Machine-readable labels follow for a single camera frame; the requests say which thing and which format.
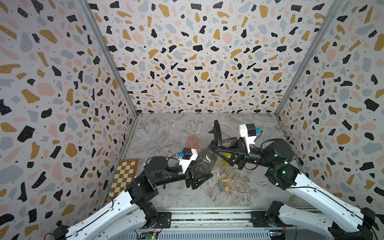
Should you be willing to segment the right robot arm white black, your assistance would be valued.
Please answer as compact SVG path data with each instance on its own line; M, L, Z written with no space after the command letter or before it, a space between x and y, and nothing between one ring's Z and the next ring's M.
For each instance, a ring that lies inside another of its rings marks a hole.
M373 240L376 214L369 208L354 207L311 181L298 168L290 164L294 152L283 139L267 140L268 146L248 145L245 138L224 147L221 139L212 140L214 152L230 166L241 170L247 163L265 167L270 183L283 191L302 198L319 213L302 211L282 202L274 201L265 214L267 224L292 225L321 234L330 240Z

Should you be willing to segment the black spray nozzle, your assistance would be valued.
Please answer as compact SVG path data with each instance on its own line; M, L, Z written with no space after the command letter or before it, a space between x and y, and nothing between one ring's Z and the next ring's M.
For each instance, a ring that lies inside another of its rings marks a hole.
M210 134L214 135L214 139L212 140L213 144L217 147L222 146L222 132L221 127L218 120L214 121L214 127L211 131L209 131Z

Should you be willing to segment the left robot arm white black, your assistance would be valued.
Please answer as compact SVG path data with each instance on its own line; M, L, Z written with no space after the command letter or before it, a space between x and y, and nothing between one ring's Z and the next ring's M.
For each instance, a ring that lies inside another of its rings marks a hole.
M159 213L150 202L159 193L157 187L185 181L188 188L197 189L213 174L198 174L191 167L169 168L167 158L154 157L124 191L87 219L73 226L54 230L56 240L112 240L142 227L156 226Z

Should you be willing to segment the smoky grey spray bottle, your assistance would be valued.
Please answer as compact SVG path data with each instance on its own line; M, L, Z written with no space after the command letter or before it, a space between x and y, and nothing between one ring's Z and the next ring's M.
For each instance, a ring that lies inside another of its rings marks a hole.
M217 148L216 145L210 143L207 148L198 153L198 158L191 164L191 173L194 178L212 173L218 160L218 155L216 154Z

